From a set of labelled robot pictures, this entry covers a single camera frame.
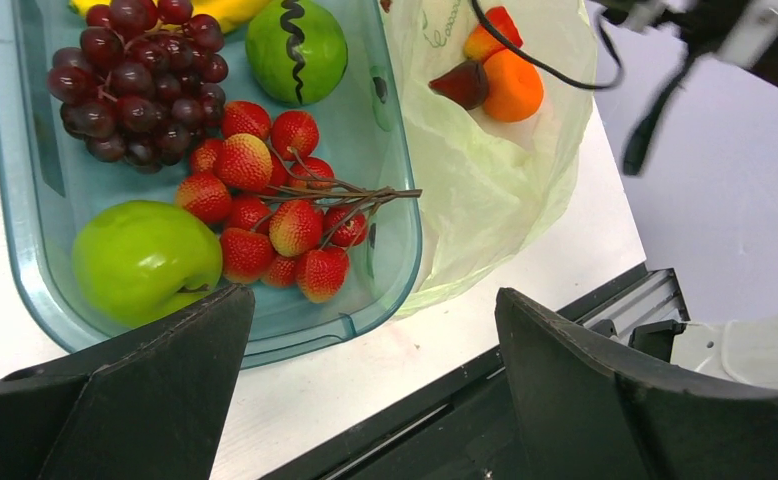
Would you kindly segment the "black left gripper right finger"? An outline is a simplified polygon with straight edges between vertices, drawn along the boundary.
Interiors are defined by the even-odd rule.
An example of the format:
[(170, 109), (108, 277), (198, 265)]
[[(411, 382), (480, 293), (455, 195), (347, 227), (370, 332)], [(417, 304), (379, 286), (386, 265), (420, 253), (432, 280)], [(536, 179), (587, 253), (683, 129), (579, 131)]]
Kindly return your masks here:
[(778, 390), (696, 373), (512, 288), (495, 320), (533, 479), (778, 479)]

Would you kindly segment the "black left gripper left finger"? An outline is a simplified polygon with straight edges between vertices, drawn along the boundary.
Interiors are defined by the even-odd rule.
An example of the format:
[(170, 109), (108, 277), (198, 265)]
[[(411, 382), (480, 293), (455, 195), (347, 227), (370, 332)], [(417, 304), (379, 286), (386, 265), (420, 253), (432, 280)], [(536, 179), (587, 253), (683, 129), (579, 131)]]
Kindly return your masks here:
[(255, 309), (218, 290), (0, 379), (0, 479), (206, 479)]

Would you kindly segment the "green fake apple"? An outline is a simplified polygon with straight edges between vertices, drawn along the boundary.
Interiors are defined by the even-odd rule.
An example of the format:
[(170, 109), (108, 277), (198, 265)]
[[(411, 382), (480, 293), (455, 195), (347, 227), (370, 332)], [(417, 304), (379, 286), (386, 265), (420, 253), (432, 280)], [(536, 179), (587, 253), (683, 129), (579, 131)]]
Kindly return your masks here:
[(71, 262), (91, 307), (135, 328), (211, 293), (223, 254), (218, 237), (189, 212), (131, 200), (98, 213), (78, 232)]

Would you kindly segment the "red yellow fake lychee bunch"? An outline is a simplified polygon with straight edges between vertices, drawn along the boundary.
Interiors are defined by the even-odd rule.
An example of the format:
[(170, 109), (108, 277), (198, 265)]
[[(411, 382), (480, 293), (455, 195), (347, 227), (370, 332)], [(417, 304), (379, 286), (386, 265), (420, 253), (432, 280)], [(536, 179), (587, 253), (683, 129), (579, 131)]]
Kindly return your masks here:
[(385, 204), (418, 189), (367, 189), (316, 156), (320, 131), (303, 110), (272, 116), (248, 101), (204, 102), (217, 137), (192, 151), (174, 202), (220, 228), (223, 277), (234, 284), (297, 287), (313, 304), (335, 297)]

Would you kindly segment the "light green plastic bag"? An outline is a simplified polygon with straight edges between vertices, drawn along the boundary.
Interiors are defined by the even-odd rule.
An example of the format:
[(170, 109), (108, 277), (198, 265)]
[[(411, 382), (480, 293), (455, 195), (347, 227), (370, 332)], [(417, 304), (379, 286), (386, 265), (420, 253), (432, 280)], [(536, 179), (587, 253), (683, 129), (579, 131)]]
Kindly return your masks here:
[(433, 93), (429, 82), (461, 61), (476, 25), (466, 1), (394, 1), (382, 15), (424, 233), (408, 316), (456, 297), (508, 261), (565, 212), (590, 92), (542, 77), (530, 119), (502, 124)]

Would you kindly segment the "teal plastic tub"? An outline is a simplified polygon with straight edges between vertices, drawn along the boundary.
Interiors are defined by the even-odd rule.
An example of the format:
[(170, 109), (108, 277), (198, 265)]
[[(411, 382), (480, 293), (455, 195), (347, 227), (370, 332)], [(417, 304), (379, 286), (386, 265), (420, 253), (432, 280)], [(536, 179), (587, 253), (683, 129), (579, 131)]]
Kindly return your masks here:
[[(349, 48), (335, 91), (310, 107), (317, 154), (344, 181), (366, 189), (413, 187), (392, 63), (374, 1), (329, 1)], [(154, 174), (102, 163), (62, 127), (46, 87), (53, 53), (74, 46), (84, 21), (63, 1), (0, 1), (0, 190), (12, 268), (34, 320), (77, 351), (122, 333), (83, 299), (73, 278), (77, 232), (115, 204), (169, 201), (186, 165)], [(294, 289), (254, 288), (256, 307), (243, 366), (277, 362), (365, 334), (403, 304), (422, 254), (417, 203), (398, 199), (372, 217), (350, 251), (340, 292), (314, 304)]]

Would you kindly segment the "orange fake fruit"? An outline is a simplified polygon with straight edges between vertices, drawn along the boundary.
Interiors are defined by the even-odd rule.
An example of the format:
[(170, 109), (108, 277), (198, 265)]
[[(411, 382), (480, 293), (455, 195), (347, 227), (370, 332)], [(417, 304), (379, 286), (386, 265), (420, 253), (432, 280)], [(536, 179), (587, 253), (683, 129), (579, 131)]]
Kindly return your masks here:
[(534, 65), (510, 50), (502, 50), (490, 56), (483, 67), (489, 84), (483, 110), (490, 118), (516, 123), (537, 113), (544, 99), (544, 86)]

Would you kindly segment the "green striped fake watermelon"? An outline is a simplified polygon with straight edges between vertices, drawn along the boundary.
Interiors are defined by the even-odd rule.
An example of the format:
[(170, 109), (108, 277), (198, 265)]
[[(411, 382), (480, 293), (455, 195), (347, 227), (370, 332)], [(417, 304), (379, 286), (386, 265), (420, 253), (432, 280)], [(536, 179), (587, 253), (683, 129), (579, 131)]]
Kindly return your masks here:
[(348, 65), (340, 23), (314, 1), (269, 2), (248, 22), (245, 50), (258, 85), (289, 106), (328, 97)]

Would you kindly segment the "yellow fake fruit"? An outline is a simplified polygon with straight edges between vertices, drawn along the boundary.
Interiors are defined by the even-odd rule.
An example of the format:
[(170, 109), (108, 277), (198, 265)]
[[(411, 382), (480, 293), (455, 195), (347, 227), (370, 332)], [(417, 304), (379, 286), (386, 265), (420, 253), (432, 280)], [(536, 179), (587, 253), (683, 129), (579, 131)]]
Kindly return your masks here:
[[(84, 17), (94, 5), (110, 3), (109, 0), (69, 0), (69, 9)], [(228, 34), (255, 17), (270, 0), (192, 0), (194, 14), (208, 14), (214, 17), (222, 31)]]

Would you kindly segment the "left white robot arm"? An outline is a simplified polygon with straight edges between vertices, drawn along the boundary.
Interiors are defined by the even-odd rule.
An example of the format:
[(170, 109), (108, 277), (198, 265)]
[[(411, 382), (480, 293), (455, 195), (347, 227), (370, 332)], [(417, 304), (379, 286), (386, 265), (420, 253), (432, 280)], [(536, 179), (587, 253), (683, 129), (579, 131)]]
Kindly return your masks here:
[[(206, 479), (254, 310), (230, 287), (0, 380), (0, 479)], [(778, 318), (629, 342), (504, 288), (466, 391), (420, 391), (275, 479), (778, 479)]]

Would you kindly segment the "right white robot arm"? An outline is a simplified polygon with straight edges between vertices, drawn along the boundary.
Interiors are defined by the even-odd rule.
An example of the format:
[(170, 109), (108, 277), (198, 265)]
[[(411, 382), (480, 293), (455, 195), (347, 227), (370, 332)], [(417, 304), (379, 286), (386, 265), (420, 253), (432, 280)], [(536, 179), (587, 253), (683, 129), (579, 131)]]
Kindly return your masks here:
[(602, 1), (608, 19), (634, 32), (670, 23), (690, 46), (778, 88), (778, 1)]

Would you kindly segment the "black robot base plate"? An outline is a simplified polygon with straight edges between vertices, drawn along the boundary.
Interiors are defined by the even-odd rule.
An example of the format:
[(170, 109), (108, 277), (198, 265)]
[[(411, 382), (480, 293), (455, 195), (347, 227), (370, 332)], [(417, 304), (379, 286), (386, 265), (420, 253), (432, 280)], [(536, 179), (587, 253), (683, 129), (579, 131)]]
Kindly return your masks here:
[[(637, 265), (559, 309), (626, 342), (651, 323), (688, 321), (671, 268)], [(268, 473), (270, 479), (519, 479), (530, 462), (499, 347)]]

